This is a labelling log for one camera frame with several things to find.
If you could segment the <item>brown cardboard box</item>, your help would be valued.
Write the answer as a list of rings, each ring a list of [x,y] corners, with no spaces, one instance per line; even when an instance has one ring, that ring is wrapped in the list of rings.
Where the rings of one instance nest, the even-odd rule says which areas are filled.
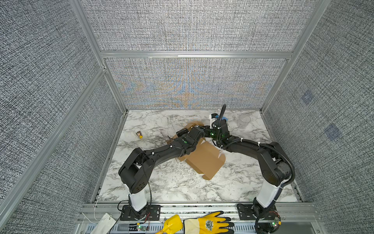
[[[195,151],[189,155],[176,158],[178,162],[187,163],[196,173],[205,180],[211,180],[226,162],[226,156],[217,147],[209,143],[203,136]]]

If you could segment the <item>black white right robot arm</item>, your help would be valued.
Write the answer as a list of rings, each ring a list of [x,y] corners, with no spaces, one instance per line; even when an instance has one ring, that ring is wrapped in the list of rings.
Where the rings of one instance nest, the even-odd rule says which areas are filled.
[[[240,153],[258,161],[264,182],[250,212],[262,219],[264,211],[274,211],[283,188],[295,179],[295,168],[281,146],[276,142],[260,143],[231,135],[227,121],[217,113],[210,117],[210,130],[206,136],[212,138],[222,150]]]

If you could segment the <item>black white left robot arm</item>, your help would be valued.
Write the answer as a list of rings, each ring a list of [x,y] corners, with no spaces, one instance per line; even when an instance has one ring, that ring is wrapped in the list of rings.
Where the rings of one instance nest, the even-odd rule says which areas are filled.
[[[118,175],[129,192],[129,205],[133,212],[145,215],[150,209],[144,189],[149,185],[153,171],[172,159],[190,155],[208,132],[209,127],[196,125],[177,132],[176,137],[164,146],[151,150],[138,147],[130,153]]]

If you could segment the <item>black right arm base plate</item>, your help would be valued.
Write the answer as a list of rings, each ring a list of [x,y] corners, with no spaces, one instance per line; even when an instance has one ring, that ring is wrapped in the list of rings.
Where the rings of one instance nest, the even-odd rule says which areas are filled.
[[[237,204],[237,210],[240,220],[251,220],[255,221],[265,208],[259,204]],[[274,220],[276,217],[280,217],[276,207],[272,206],[268,213],[260,217],[260,220]]]

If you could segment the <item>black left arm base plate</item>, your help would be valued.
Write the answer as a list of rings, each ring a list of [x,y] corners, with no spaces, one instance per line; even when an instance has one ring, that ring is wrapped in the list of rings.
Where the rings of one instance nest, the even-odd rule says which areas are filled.
[[[146,205],[140,211],[135,211],[130,205],[124,205],[121,209],[120,221],[159,221],[160,214],[160,205]]]

